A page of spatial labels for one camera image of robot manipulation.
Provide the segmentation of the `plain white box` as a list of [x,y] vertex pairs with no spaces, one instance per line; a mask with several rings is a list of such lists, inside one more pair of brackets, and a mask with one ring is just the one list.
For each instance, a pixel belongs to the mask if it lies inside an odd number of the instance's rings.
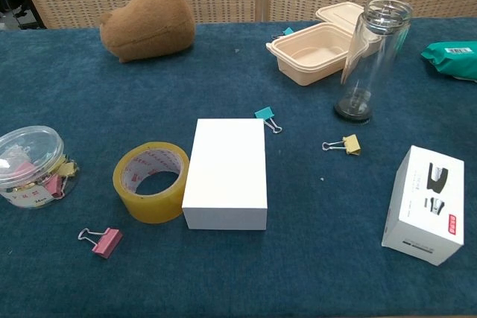
[[182,208],[189,229],[266,230],[262,120],[197,120]]

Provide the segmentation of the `yellow packing tape roll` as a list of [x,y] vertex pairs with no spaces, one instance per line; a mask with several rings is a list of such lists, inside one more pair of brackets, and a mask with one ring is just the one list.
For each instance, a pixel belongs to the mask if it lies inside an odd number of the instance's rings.
[[[113,186],[132,217],[143,223],[165,223],[183,213],[188,170],[189,158],[182,148],[150,141],[123,155],[113,171]],[[162,172],[175,173],[177,178],[157,193],[137,193],[146,178]]]

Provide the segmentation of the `beige hinged lunch container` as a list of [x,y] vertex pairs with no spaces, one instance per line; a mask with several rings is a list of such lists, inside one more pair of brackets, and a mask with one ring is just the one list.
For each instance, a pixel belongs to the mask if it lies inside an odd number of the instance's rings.
[[345,65],[358,17],[364,7],[350,1],[319,8],[321,22],[265,44],[279,70],[300,86],[308,86]]

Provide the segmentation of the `yellow binder clip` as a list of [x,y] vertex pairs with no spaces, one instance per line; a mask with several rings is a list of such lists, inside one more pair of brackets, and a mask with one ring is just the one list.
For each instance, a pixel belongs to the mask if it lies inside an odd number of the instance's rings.
[[75,161],[65,161],[62,163],[57,171],[56,174],[60,177],[74,177],[78,171],[78,165]]
[[358,142],[356,134],[345,136],[340,141],[323,142],[321,145],[323,151],[328,150],[344,150],[347,155],[359,156],[361,154],[361,146]]

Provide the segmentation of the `clear glass bottle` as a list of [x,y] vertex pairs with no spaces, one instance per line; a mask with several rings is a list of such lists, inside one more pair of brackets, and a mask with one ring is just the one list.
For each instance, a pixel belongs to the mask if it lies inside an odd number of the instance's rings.
[[[375,26],[367,20],[371,4],[394,3],[407,11],[396,27]],[[391,68],[411,25],[412,6],[400,0],[372,0],[358,17],[350,49],[341,75],[342,96],[335,111],[348,121],[371,118],[373,105],[390,77]]]

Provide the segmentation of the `brown plush toy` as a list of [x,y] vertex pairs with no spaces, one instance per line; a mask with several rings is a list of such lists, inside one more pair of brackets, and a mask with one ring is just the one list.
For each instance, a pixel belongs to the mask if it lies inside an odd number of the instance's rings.
[[103,13],[99,30],[104,47],[122,63],[175,54],[195,40],[186,0],[130,0]]

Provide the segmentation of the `blue table cloth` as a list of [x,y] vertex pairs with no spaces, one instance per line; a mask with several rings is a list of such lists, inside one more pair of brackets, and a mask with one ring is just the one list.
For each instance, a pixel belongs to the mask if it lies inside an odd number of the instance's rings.
[[[54,128],[74,190],[37,210],[0,197],[0,317],[324,317],[477,314],[477,83],[437,73],[430,43],[477,40],[476,18],[414,19],[366,124],[338,118],[340,77],[298,86],[265,47],[282,23],[198,25],[171,57],[120,63],[94,28],[0,31],[0,136]],[[199,118],[269,106],[264,232],[132,218],[116,163],[148,141],[192,149]],[[323,151],[356,134],[359,156]],[[465,243],[442,265],[382,247],[394,175],[412,145],[465,163]],[[79,241],[118,229],[109,258]]]

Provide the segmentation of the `pink binder clip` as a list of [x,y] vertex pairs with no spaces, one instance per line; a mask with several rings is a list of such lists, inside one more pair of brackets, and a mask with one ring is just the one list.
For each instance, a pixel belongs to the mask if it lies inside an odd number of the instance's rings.
[[117,247],[123,235],[118,229],[106,228],[103,232],[93,232],[89,228],[82,229],[78,234],[79,241],[92,244],[92,252],[102,258],[109,258]]
[[41,183],[41,186],[54,198],[62,199],[64,197],[63,189],[64,177],[55,174]]

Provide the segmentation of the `white stapler box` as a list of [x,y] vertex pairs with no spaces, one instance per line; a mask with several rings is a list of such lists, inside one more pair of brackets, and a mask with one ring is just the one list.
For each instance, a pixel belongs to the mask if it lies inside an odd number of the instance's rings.
[[439,266],[464,245],[464,161],[410,146],[394,179],[382,246]]

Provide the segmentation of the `clear plastic clip jar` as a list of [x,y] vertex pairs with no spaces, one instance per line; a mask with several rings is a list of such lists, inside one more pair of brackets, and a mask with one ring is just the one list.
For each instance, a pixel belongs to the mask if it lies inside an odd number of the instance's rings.
[[[64,153],[62,138],[50,127],[29,126],[9,132],[0,137],[0,196],[23,209],[47,206],[57,199],[41,183],[55,175],[62,163],[72,160]],[[64,177],[64,197],[74,188],[78,171],[74,177]]]

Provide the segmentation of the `green wet wipes pack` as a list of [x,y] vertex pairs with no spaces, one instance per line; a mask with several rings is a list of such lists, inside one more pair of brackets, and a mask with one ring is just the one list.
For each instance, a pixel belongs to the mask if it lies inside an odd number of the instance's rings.
[[477,82],[477,41],[435,42],[421,56],[441,74]]

